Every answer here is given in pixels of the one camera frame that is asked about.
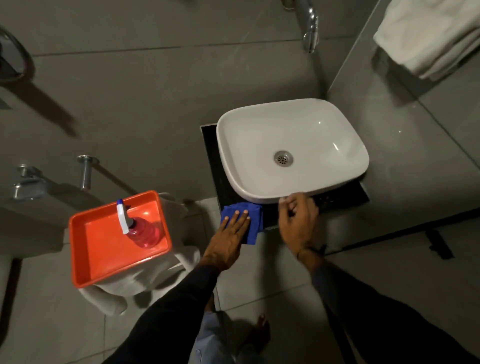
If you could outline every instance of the white sink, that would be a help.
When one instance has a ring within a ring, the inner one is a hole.
[[[365,145],[341,111],[314,98],[231,110],[218,121],[216,138],[228,181],[257,204],[339,187],[369,163]]]

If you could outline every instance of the black sleeve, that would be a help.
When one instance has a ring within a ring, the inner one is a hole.
[[[138,319],[108,364],[187,363],[220,271],[196,267]]]
[[[445,331],[325,261],[313,285],[362,358],[376,363],[480,363]]]

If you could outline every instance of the black countertop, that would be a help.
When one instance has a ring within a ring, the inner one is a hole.
[[[202,126],[201,129],[220,210],[224,206],[246,201],[233,190],[223,170],[216,141],[216,124]],[[334,190],[316,194],[312,198],[317,204],[320,213],[354,207],[369,201],[358,179],[352,180]],[[264,212],[264,229],[276,227],[278,224],[278,204],[265,204],[262,207]]]

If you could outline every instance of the hand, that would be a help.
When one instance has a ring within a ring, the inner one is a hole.
[[[299,253],[312,243],[318,207],[304,193],[291,194],[278,202],[278,226],[283,241],[298,258]]]
[[[244,210],[238,219],[239,214],[240,211],[235,211],[228,226],[228,217],[225,217],[205,250],[200,265],[216,266],[222,271],[235,263],[240,255],[240,242],[250,225],[248,211]]]

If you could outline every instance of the white towel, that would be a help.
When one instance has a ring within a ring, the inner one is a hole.
[[[125,297],[151,291],[154,299],[179,284],[200,261],[200,251],[183,246],[181,231],[187,209],[174,202],[171,195],[159,194],[172,239],[171,252],[108,277],[95,285],[80,288],[82,296],[108,316],[121,315],[127,309]]]
[[[414,75],[437,80],[480,44],[480,0],[392,0],[373,39]]]

